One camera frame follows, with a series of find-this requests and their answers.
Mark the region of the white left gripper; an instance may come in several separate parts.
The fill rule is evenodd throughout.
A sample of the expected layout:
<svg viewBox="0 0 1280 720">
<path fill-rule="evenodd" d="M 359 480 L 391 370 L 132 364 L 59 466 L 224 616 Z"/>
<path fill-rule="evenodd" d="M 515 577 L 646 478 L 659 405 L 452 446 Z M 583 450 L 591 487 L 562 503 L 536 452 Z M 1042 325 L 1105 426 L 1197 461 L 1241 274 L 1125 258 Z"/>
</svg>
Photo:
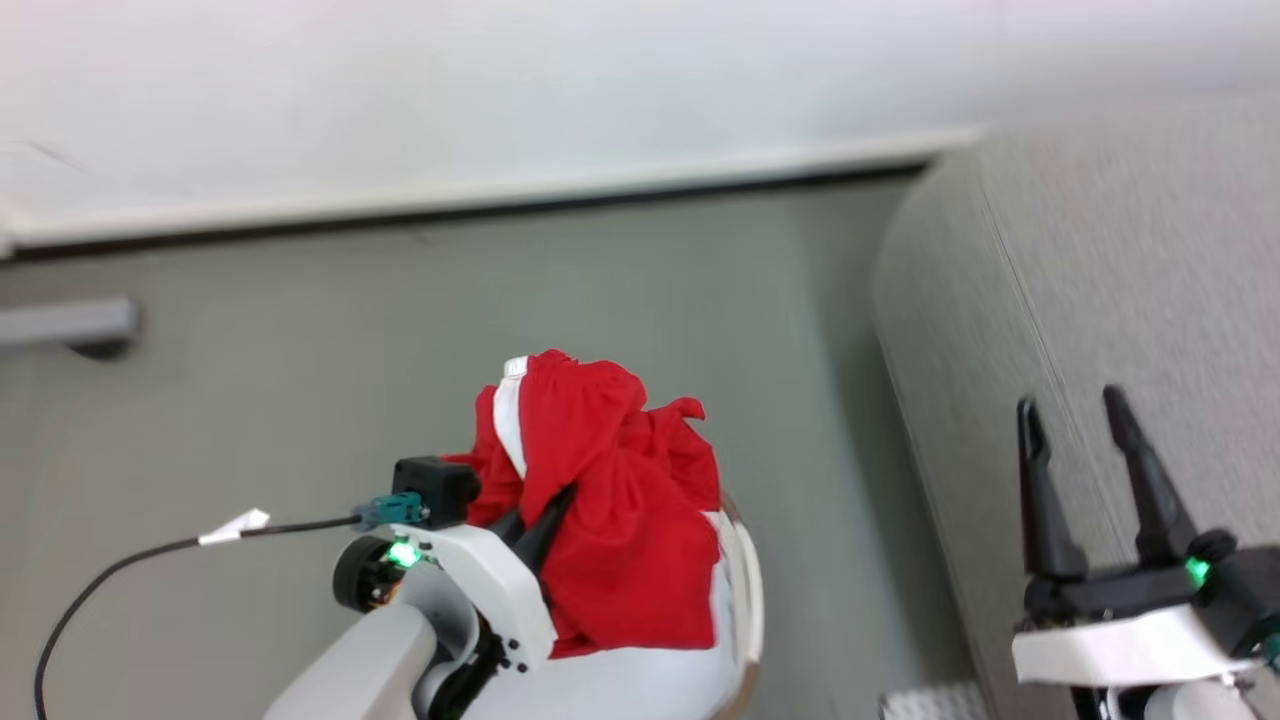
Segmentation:
<svg viewBox="0 0 1280 720">
<path fill-rule="evenodd" d="M 567 484 L 529 527 L 511 509 L 488 529 L 393 525 L 389 539 L 360 536 L 335 562 L 333 594 L 362 614 L 407 606 L 442 646 L 429 659 L 447 667 L 489 655 L 499 669 L 538 670 L 558 634 L 535 573 L 545 566 L 576 489 Z"/>
</svg>

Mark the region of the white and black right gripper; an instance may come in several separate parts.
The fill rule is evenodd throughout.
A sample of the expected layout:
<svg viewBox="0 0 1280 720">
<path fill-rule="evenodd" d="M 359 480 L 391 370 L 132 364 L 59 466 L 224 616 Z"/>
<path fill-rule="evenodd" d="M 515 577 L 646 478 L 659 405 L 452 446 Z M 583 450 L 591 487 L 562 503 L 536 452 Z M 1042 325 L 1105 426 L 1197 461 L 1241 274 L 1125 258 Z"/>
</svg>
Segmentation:
<svg viewBox="0 0 1280 720">
<path fill-rule="evenodd" d="M 1225 530 L 1211 530 L 1187 556 L 1198 530 L 1164 461 L 1123 387 L 1107 384 L 1102 397 L 1114 446 L 1126 464 L 1144 568 L 1084 577 L 1088 561 L 1055 489 L 1044 423 L 1036 398 L 1021 397 L 1021 550 L 1032 578 L 1011 643 L 1018 682 L 1128 689 L 1262 666 L 1262 547 L 1238 547 Z"/>
</svg>

